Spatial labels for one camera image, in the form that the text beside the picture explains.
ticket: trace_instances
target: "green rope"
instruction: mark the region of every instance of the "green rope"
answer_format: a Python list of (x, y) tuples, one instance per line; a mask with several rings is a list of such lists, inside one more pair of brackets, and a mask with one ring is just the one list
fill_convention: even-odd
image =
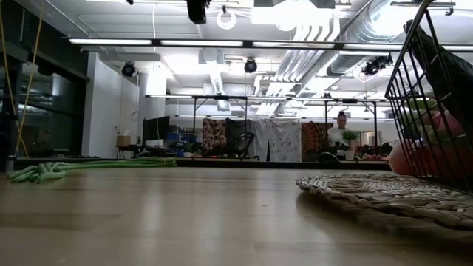
[(8, 175), (12, 183), (26, 181), (41, 184), (47, 180), (57, 180), (66, 176), (66, 171), (94, 168), (145, 168), (176, 166), (174, 158), (137, 158), (119, 161), (94, 161), (84, 163), (40, 163)]

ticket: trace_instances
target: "metal wire basket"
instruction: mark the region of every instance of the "metal wire basket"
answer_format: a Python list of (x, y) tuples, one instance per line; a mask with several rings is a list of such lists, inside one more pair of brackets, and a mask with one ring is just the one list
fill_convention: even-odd
[[(406, 24), (407, 37), (385, 96), (391, 103), (410, 173), (470, 191), (473, 189), (473, 117), (469, 116), (472, 111), (465, 104), (462, 109), (460, 103), (462, 98), (464, 102), (466, 96), (472, 96), (469, 91), (473, 90), (473, 84), (461, 88), (463, 91), (455, 88), (459, 74), (453, 73), (458, 68), (452, 68), (451, 64), (462, 59), (439, 45), (428, 11), (433, 1), (424, 0), (416, 17)], [(424, 18), (429, 25), (431, 37), (428, 38), (420, 27)], [(469, 63), (462, 62), (461, 66), (471, 68)]]

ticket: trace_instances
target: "yellow rope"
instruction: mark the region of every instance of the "yellow rope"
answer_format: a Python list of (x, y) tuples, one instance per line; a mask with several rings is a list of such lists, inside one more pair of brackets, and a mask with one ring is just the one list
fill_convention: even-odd
[[(43, 22), (43, 12), (44, 12), (44, 0), (41, 1), (41, 12), (39, 14), (38, 33), (36, 34), (35, 52), (33, 53), (33, 65), (36, 63), (36, 54), (38, 53), (39, 33), (41, 32), (41, 25)], [(28, 106), (28, 99), (30, 98), (31, 84), (33, 83), (33, 73), (34, 71), (30, 73), (30, 82), (28, 83), (27, 97), (24, 100), (24, 110), (23, 110), (23, 115), (21, 116), (21, 124), (20, 124), (20, 132), (19, 132), (20, 137), (21, 137), (21, 133), (23, 132), (24, 119), (27, 116), (26, 108)], [(19, 146), (20, 146), (20, 138), (18, 138), (18, 142), (16, 143), (15, 151), (18, 151)]]
[[(3, 46), (3, 59), (4, 59), (4, 62), (5, 62), (5, 71), (6, 71), (6, 74), (7, 74), (8, 91), (10, 92), (10, 100), (11, 100), (11, 104), (12, 104), (13, 114), (16, 115), (15, 102), (13, 101), (12, 85), (11, 85), (11, 82), (10, 82), (10, 73), (8, 71), (7, 46), (6, 46), (6, 43), (5, 43), (5, 34), (4, 34), (4, 29), (3, 29), (3, 15), (1, 14), (1, 8), (0, 8), (0, 30), (1, 30), (1, 44)], [(25, 155), (26, 158), (28, 158), (27, 146), (24, 144), (23, 137), (19, 134), (20, 125), (18, 124), (18, 121), (15, 121), (15, 123), (16, 123), (16, 129), (18, 130), (19, 140), (21, 141), (21, 145), (23, 146), (24, 155)]]

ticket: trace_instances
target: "ceiling camera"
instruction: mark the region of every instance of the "ceiling camera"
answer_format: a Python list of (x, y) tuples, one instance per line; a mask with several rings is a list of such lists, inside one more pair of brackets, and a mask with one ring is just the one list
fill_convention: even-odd
[(122, 68), (121, 73), (125, 77), (133, 77), (135, 74), (135, 63), (133, 61), (125, 62), (125, 66)]
[(189, 19), (196, 25), (207, 23), (205, 9), (208, 8), (211, 0), (186, 0)]
[(376, 75), (389, 64), (392, 64), (391, 55), (377, 56), (375, 60), (367, 61), (367, 65), (362, 69), (362, 72), (367, 76)]
[(245, 64), (245, 72), (246, 72), (246, 73), (253, 73), (253, 72), (255, 72), (257, 69), (258, 69), (258, 65), (256, 64), (254, 58), (249, 58), (249, 59), (246, 61), (246, 64)]

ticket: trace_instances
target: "potted plant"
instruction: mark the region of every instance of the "potted plant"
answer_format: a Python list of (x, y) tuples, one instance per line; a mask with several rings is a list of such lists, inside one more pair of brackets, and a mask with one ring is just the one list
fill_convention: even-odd
[(356, 141), (358, 139), (358, 136), (355, 134), (355, 132), (345, 130), (343, 132), (343, 139), (348, 143), (348, 146), (350, 147), (350, 150), (345, 151), (345, 159), (353, 160), (353, 158), (355, 157), (355, 150), (352, 146), (352, 142)]

